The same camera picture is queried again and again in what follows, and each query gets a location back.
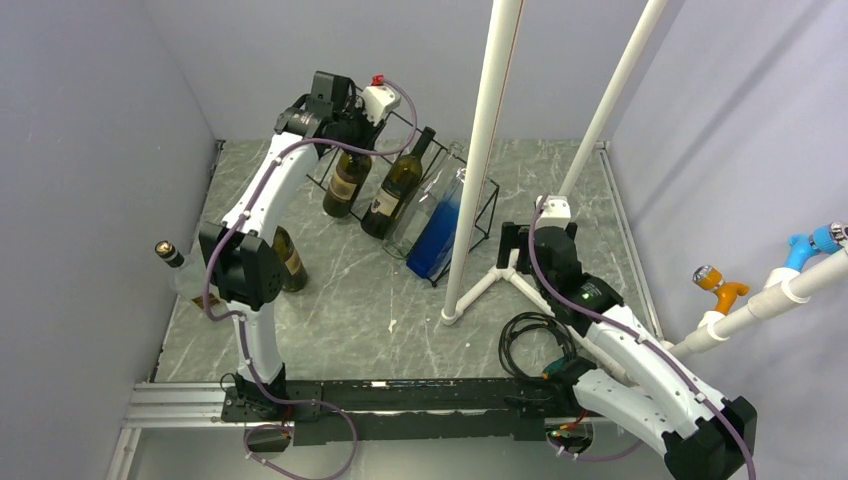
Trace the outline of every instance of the white pole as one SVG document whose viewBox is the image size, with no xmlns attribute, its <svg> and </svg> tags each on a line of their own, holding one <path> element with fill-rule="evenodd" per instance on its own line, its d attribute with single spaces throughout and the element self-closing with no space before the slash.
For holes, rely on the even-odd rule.
<svg viewBox="0 0 848 480">
<path fill-rule="evenodd" d="M 509 62 L 515 48 L 518 22 L 524 0 L 495 0 L 492 6 L 492 18 L 489 21 L 489 36 L 486 39 L 486 53 L 483 56 L 483 73 L 480 75 L 480 89 L 477 92 L 477 109 L 474 112 L 474 125 L 471 130 L 471 148 L 468 151 L 468 166 L 465 171 L 465 186 L 459 205 L 459 220 L 456 226 L 456 238 L 453 242 L 451 269 L 445 306 L 442 318 L 446 322 L 456 319 L 456 302 L 462 284 L 465 260 L 471 244 L 474 217 L 486 179 L 489 166 L 489 154 L 498 123 Z"/>
<path fill-rule="evenodd" d="M 621 90 L 627 79 L 630 77 L 630 72 L 633 71 L 633 66 L 639 60 L 639 55 L 642 54 L 642 49 L 645 47 L 645 42 L 651 36 L 651 31 L 657 24 L 657 19 L 665 7 L 666 0 L 648 0 L 645 5 L 645 10 L 642 11 L 642 16 L 636 24 L 636 29 L 633 30 L 633 35 L 630 36 L 630 41 L 627 42 L 627 47 L 624 48 L 624 54 L 621 60 L 618 61 L 618 66 L 615 67 L 615 72 L 612 74 L 610 83 L 604 96 L 601 97 L 601 103 L 598 104 L 598 109 L 595 111 L 595 116 L 592 117 L 592 122 L 589 123 L 589 129 L 586 130 L 586 135 L 583 136 L 583 141 L 580 143 L 580 148 L 577 149 L 577 154 L 574 156 L 574 162 L 571 163 L 571 168 L 568 169 L 568 174 L 562 182 L 562 187 L 559 189 L 558 195 L 568 196 L 574 190 L 574 185 L 577 184 L 577 177 L 580 176 L 580 171 L 589 160 L 589 155 L 592 149 L 595 148 L 595 142 L 601 135 L 604 125 L 607 124 L 610 112 L 618 101 L 618 96 L 621 95 Z"/>
</svg>

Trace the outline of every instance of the bottle cap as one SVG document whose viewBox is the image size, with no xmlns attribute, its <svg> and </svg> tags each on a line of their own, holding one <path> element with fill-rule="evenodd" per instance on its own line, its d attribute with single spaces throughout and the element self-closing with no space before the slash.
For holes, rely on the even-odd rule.
<svg viewBox="0 0 848 480">
<path fill-rule="evenodd" d="M 164 260 L 170 267 L 176 268 L 185 263 L 185 258 L 180 251 L 174 247 L 173 243 L 167 240 L 157 243 L 154 250 L 156 251 L 156 255 Z"/>
</svg>

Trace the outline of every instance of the wine bottle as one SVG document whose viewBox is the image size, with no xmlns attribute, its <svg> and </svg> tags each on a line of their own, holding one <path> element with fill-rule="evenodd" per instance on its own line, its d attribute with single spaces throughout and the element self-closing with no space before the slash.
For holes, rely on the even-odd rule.
<svg viewBox="0 0 848 480">
<path fill-rule="evenodd" d="M 424 157 L 424 152 L 434 136 L 435 130 L 424 127 L 412 151 L 401 155 L 389 169 L 377 195 L 371 201 L 371 206 L 362 217 L 361 225 L 365 233 L 380 240 L 386 237 L 386 233 L 403 211 L 404 202 L 418 189 L 424 173 L 421 158 Z"/>
<path fill-rule="evenodd" d="M 297 292 L 306 286 L 308 275 L 291 235 L 283 227 L 277 227 L 274 232 L 274 244 L 271 245 L 277 257 L 283 264 L 283 291 Z"/>
<path fill-rule="evenodd" d="M 206 268 L 203 262 L 191 257 L 186 259 L 174 244 L 168 241 L 157 243 L 154 250 L 156 255 L 173 269 L 168 278 L 171 290 L 203 310 L 203 287 L 206 283 Z M 210 285 L 209 308 L 214 315 L 221 315 L 229 309 L 227 304 L 218 298 L 217 293 L 215 286 Z"/>
<path fill-rule="evenodd" d="M 351 155 L 342 151 L 341 158 L 333 171 L 327 193 L 324 194 L 324 211 L 327 215 L 342 218 L 350 212 L 350 207 L 359 196 L 368 172 L 371 171 L 371 157 Z"/>
</svg>

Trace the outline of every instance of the transparent plastic container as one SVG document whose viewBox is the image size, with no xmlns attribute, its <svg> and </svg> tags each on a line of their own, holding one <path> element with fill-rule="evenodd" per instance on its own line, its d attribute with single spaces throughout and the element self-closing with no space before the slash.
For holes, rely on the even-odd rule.
<svg viewBox="0 0 848 480">
<path fill-rule="evenodd" d="M 406 266 L 421 278 L 437 274 L 450 257 L 464 185 L 465 168 L 460 168 L 409 252 Z"/>
<path fill-rule="evenodd" d="M 452 142 L 448 152 L 436 160 L 436 164 L 424 178 L 423 187 L 404 205 L 400 220 L 383 240 L 383 250 L 389 255 L 398 259 L 406 259 L 409 256 L 415 241 L 449 190 L 451 180 L 459 169 L 460 162 L 457 159 L 462 155 L 462 151 L 462 145 Z"/>
</svg>

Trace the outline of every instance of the blue valve handle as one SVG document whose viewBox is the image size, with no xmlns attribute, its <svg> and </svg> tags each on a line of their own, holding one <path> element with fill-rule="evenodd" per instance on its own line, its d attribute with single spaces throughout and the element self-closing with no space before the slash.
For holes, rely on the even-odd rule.
<svg viewBox="0 0 848 480">
<path fill-rule="evenodd" d="M 789 256 L 783 266 L 800 272 L 807 260 L 816 255 L 838 252 L 842 248 L 840 244 L 845 241 L 845 228 L 843 224 L 834 222 L 822 225 L 815 229 L 811 235 L 792 235 L 789 237 L 789 246 L 791 247 Z"/>
</svg>

